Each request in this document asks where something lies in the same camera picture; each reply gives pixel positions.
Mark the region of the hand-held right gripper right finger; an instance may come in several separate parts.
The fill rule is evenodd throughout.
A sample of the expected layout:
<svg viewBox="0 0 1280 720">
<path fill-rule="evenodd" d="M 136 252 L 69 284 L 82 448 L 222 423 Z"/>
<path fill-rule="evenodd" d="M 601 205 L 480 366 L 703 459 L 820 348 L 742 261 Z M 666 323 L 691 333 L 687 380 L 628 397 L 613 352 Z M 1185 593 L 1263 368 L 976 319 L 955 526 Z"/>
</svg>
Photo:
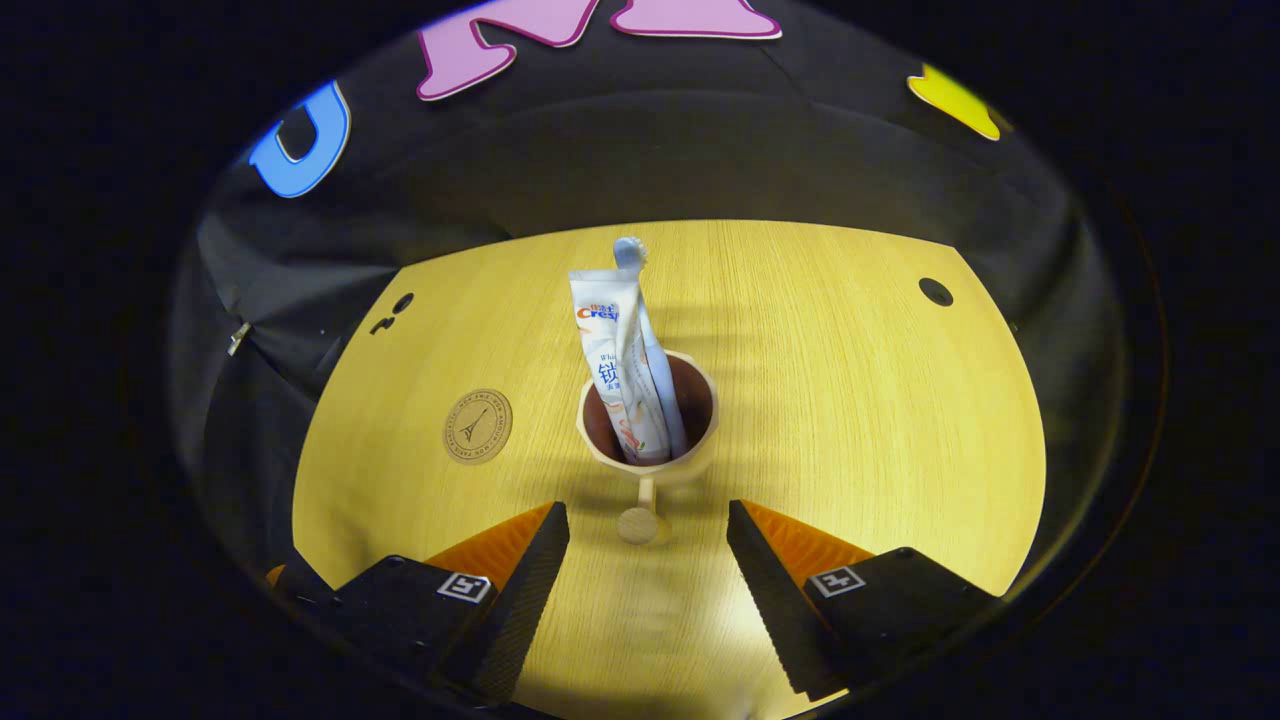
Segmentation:
<svg viewBox="0 0 1280 720">
<path fill-rule="evenodd" d="M 920 550 L 873 553 L 735 498 L 727 543 L 788 684 L 858 693 L 941 653 L 1004 606 Z"/>
</svg>

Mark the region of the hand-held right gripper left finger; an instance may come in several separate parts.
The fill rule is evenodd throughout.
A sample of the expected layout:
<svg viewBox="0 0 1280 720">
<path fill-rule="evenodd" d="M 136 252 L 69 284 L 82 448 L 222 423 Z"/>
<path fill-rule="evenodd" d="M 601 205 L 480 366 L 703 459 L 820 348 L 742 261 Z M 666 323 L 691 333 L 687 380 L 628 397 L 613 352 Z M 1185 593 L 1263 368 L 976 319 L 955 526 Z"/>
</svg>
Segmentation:
<svg viewBox="0 0 1280 720">
<path fill-rule="evenodd" d="M 300 568 L 300 610 L 379 667 L 471 705 L 508 703 L 570 543 L 566 506 L 430 559 L 389 555 L 339 587 Z"/>
</svg>

